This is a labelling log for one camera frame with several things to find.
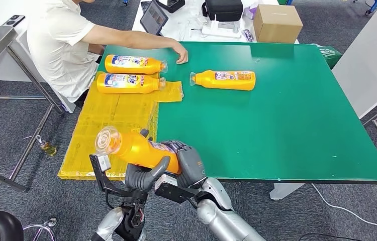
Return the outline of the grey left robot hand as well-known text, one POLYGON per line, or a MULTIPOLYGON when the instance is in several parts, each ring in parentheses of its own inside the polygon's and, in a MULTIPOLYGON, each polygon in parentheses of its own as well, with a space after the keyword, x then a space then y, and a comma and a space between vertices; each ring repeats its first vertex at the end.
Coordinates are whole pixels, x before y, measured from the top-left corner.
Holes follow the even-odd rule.
POLYGON ((170 156, 162 157, 160 162, 152 169, 128 163, 125 186, 128 189, 149 192, 155 182, 165 173, 169 163, 170 156))

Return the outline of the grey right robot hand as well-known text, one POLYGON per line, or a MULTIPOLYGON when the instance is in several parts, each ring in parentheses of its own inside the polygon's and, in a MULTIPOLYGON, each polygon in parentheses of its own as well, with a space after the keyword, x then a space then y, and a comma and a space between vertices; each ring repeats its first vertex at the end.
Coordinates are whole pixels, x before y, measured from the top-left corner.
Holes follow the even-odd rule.
POLYGON ((182 188, 191 188, 192 186, 198 188, 201 186, 200 183, 207 176, 198 151, 194 147, 178 140, 163 141, 161 143, 176 153, 180 167, 180 173, 176 177, 178 186, 182 188))

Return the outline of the person's right hand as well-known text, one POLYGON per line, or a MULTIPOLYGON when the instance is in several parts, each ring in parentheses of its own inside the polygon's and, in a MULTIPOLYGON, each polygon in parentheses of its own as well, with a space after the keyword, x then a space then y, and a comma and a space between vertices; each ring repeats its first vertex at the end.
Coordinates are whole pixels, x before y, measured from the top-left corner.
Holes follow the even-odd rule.
POLYGON ((172 44, 173 51, 178 55, 176 61, 177 64, 184 64, 188 62, 188 51, 178 41, 174 41, 172 44))

